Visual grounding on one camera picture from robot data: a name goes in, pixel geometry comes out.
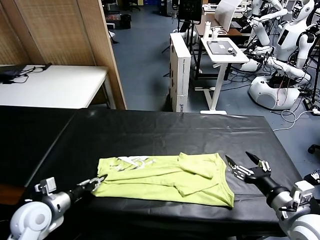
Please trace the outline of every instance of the white desk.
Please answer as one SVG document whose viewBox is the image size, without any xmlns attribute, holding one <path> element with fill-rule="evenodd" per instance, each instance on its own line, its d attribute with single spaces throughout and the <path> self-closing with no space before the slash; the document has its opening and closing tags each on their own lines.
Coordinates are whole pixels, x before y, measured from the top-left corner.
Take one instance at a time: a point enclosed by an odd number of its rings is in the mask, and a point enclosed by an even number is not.
<svg viewBox="0 0 320 240">
<path fill-rule="evenodd" d="M 24 69 L 33 67 L 43 67 L 43 65 L 27 65 Z M 87 108 L 103 84 L 109 100 L 113 100 L 113 97 L 110 97 L 112 92 L 107 72 L 106 67 L 99 66 L 52 65 L 43 72 L 29 73 L 25 83 L 0 83 L 0 105 L 61 109 Z M 25 77 L 19 77 L 14 81 L 23 82 L 25 79 Z"/>
<path fill-rule="evenodd" d="M 204 92 L 205 99 L 206 99 L 206 102 L 207 102 L 208 107 L 209 107 L 209 111 L 208 110 L 203 110 L 203 111 L 200 111 L 200 113 L 202 113 L 202 114 L 223 114 L 223 115 L 226 115 L 227 114 L 226 111 L 217 111 L 216 107 L 217 107 L 220 91 L 221 91 L 222 85 L 224 83 L 224 78 L 225 78 L 227 66 L 228 66 L 228 64 L 247 63 L 247 62 L 249 62 L 249 59 L 235 45 L 235 43 L 230 40 L 230 38 L 218 37 L 217 40 L 218 41 L 227 41 L 227 42 L 229 42 L 230 45 L 233 47 L 233 49 L 237 52 L 237 54 L 236 54 L 236 56 L 227 55 L 227 54 L 226 55 L 212 54 L 211 50 L 210 50 L 210 48 L 209 48 L 209 46 L 207 44 L 207 42 L 211 42 L 212 39 L 211 38 L 203 38 L 203 37 L 201 38 L 202 44 L 203 44 L 206 52 L 208 53 L 211 61 L 213 63 L 221 64 L 221 65 L 220 65 L 220 70 L 219 70 L 218 78 L 216 80 L 215 87 L 210 87 L 209 89 L 208 88 L 200 89 L 201 91 Z"/>
</svg>

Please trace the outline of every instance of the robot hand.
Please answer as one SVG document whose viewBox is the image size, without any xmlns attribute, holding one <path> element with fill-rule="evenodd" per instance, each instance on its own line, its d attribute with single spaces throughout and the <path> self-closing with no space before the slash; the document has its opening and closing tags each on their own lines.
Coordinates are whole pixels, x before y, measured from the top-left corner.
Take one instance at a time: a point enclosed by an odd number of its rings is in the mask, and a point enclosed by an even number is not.
<svg viewBox="0 0 320 240">
<path fill-rule="evenodd" d="M 320 215 L 310 214 L 314 186 L 307 181 L 299 181 L 289 192 L 271 178 L 271 168 L 267 161 L 249 152 L 246 154 L 258 167 L 237 165 L 226 156 L 234 176 L 258 187 L 266 196 L 267 204 L 274 209 L 281 229 L 291 240 L 320 240 Z"/>
<path fill-rule="evenodd" d="M 88 179 L 67 192 L 52 193 L 57 189 L 55 178 L 42 180 L 35 187 L 42 192 L 41 201 L 28 202 L 20 207 L 10 221 L 11 235 L 8 240 L 42 240 L 64 221 L 64 213 L 71 204 L 85 193 L 93 192 L 107 176 Z"/>
</svg>

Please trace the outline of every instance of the lime green t-shirt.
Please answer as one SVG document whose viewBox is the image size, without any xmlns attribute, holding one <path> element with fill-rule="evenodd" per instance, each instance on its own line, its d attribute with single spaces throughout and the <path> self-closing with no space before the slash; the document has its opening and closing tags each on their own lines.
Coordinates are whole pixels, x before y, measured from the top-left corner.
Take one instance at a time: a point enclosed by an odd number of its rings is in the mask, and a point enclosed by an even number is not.
<svg viewBox="0 0 320 240">
<path fill-rule="evenodd" d="M 108 176 L 93 194 L 233 208 L 226 168 L 218 153 L 102 158 L 98 176 Z"/>
</svg>

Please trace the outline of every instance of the stacked box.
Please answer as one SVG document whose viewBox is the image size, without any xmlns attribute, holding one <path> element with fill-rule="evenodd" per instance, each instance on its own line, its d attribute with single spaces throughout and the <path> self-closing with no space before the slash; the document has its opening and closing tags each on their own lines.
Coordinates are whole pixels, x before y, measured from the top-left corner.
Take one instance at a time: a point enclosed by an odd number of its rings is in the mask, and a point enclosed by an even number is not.
<svg viewBox="0 0 320 240">
<path fill-rule="evenodd" d="M 170 33 L 169 94 L 174 112 L 186 112 L 191 55 L 180 33 Z"/>
</svg>

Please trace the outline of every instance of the wall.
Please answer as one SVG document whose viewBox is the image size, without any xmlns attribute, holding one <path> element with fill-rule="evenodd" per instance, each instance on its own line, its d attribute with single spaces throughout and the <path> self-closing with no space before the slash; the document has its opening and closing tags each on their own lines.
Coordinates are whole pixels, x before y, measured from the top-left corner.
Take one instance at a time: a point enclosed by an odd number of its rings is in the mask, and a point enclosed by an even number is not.
<svg viewBox="0 0 320 240">
<path fill-rule="evenodd" d="M 126 109 L 100 0 L 0 0 L 0 64 L 104 66 Z"/>
</svg>

